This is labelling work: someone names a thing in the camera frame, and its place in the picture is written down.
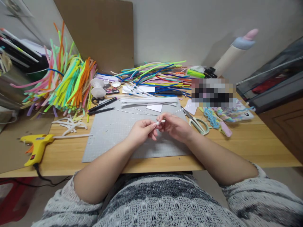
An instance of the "gray container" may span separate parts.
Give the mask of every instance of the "gray container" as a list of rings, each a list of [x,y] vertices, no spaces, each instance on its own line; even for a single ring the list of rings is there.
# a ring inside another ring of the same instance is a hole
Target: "gray container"
[[[8,108],[8,103],[11,103],[11,108],[8,109],[12,109],[12,107],[16,109],[16,105],[19,105],[19,107],[21,107],[22,101],[26,98],[24,91],[31,89],[33,86],[19,89],[12,87],[10,83],[20,86],[30,84],[31,82],[32,81],[30,81],[29,78],[15,66],[12,66],[7,73],[1,74],[0,106]]]

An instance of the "cabinet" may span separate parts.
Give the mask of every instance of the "cabinet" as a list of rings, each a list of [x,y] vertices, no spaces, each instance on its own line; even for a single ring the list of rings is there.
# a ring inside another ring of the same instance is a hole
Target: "cabinet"
[[[261,113],[259,117],[303,163],[303,98]]]

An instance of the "wooden desk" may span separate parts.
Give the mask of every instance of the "wooden desk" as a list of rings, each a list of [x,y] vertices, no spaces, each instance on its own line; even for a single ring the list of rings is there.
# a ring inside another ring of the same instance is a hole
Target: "wooden desk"
[[[187,99],[181,101],[185,106]],[[195,117],[201,118],[202,112],[197,109]],[[77,130],[77,134],[87,134],[93,123],[90,117],[88,130]],[[245,159],[258,164],[261,167],[290,167],[302,166],[301,163],[286,149],[269,128],[255,115],[251,121],[229,125],[233,135],[227,138],[216,129],[210,129],[207,137],[216,143],[230,149]],[[50,134],[62,135],[66,128],[53,124]],[[40,165],[43,176],[73,175],[88,163],[81,163],[86,147],[87,138],[75,138],[55,140],[46,147],[43,160]],[[123,173],[138,172],[165,172],[203,170],[203,166],[192,155],[131,159]],[[32,177],[37,176],[33,167],[26,167],[0,174],[4,177]]]

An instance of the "gray cutting mat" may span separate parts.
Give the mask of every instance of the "gray cutting mat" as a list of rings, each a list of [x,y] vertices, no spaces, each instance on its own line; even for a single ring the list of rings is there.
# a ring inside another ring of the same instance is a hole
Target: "gray cutting mat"
[[[143,114],[143,112],[133,109],[130,106],[122,108],[119,100],[109,104],[107,107],[115,107],[124,111]],[[155,115],[160,114],[157,111],[146,109],[146,106],[133,107],[147,113]],[[179,109],[181,109],[179,103],[177,107],[163,105],[162,113],[174,113]],[[183,111],[179,111],[175,115],[186,120]],[[157,121],[156,116],[124,113],[117,110],[110,110],[104,113],[96,114],[91,128],[91,133],[93,136],[88,138],[82,162],[93,161],[114,145],[121,142],[128,135],[134,123],[142,119],[151,119],[155,122]],[[148,138],[146,142],[134,152],[132,158],[142,159],[190,154],[190,151],[185,144],[173,139],[167,133],[160,133],[158,131],[158,134],[157,141],[153,141],[152,139]]]

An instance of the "sweater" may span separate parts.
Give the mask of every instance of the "sweater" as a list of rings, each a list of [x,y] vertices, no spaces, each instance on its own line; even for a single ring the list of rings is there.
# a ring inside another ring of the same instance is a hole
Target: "sweater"
[[[32,226],[303,225],[303,201],[256,167],[256,178],[221,187],[229,209],[203,191],[192,175],[179,172],[125,174],[95,205],[79,199],[72,178]]]

